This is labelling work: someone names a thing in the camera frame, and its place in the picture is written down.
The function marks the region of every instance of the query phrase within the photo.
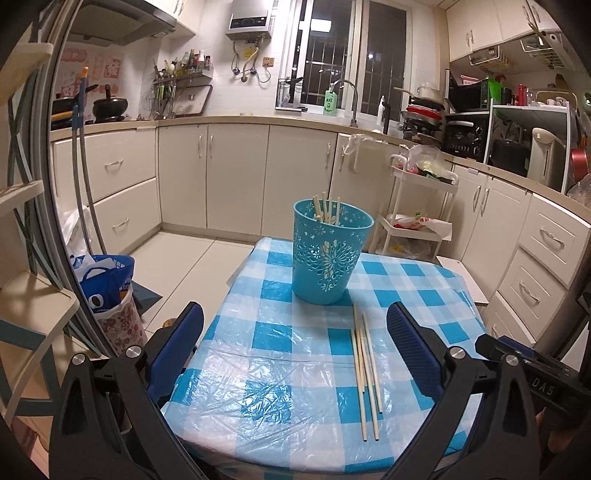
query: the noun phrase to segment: metal shelf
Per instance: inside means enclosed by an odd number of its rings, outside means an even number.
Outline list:
[[[179,75],[178,77],[167,77],[164,79],[154,80],[153,84],[154,85],[161,85],[163,83],[180,82],[183,80],[191,81],[191,80],[201,79],[201,78],[212,79],[213,78],[213,67],[209,67],[209,70],[203,69],[200,72],[188,73],[186,75]]]

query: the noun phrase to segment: white cabinet door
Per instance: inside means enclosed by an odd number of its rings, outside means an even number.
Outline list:
[[[261,234],[268,125],[209,125],[207,228]]]
[[[162,221],[205,228],[207,125],[163,127],[159,135]]]
[[[494,0],[468,0],[472,51],[503,42]]]
[[[503,41],[523,37],[533,30],[533,13],[527,0],[495,0],[496,14],[501,24]]]
[[[525,223],[531,193],[499,179],[489,179],[479,217],[462,263],[490,300],[513,257]]]
[[[293,204],[330,188],[337,134],[308,128],[269,131],[262,234],[293,239]]]
[[[335,165],[333,167],[330,196],[340,197],[340,201],[355,205],[370,214],[374,219],[379,213],[386,213],[394,177],[389,166],[389,156],[398,152],[398,147],[384,146],[383,152],[366,153],[360,151],[357,173],[353,171],[355,154],[345,155],[349,136],[339,134],[336,145]]]
[[[460,177],[460,184],[449,220],[453,229],[452,241],[443,242],[439,253],[447,258],[461,260],[480,215],[480,200],[485,193],[489,177],[460,165],[456,165],[453,171]]]
[[[469,0],[460,0],[446,11],[449,32],[449,59],[461,59],[470,53]]]
[[[541,31],[558,31],[560,27],[558,24],[552,19],[550,14],[544,10],[539,4],[534,2],[534,0],[527,0],[530,4],[531,11],[534,14],[534,19],[536,25]]]

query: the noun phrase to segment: window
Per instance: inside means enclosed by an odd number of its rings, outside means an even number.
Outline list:
[[[339,79],[359,91],[358,112],[376,116],[384,97],[392,119],[400,117],[405,86],[410,13],[392,0],[295,0],[291,77],[303,77],[300,103],[324,105]],[[352,109],[352,89],[339,90],[337,108]]]

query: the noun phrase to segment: range hood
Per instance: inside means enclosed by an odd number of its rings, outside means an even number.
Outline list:
[[[145,0],[85,0],[78,10],[69,41],[107,47],[173,32],[176,19]]]

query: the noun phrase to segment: blue checkered tablecloth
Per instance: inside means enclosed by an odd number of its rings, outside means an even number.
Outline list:
[[[433,406],[386,330],[387,308],[402,301],[419,324],[472,356],[485,331],[478,311],[449,270],[369,254],[338,304],[310,305],[292,294],[291,253],[291,242],[258,242],[178,378],[165,418],[192,454],[236,479],[379,478]],[[367,316],[381,382],[379,441],[367,392],[369,440],[361,436],[353,301]],[[448,453],[462,448],[478,404],[473,395]]]

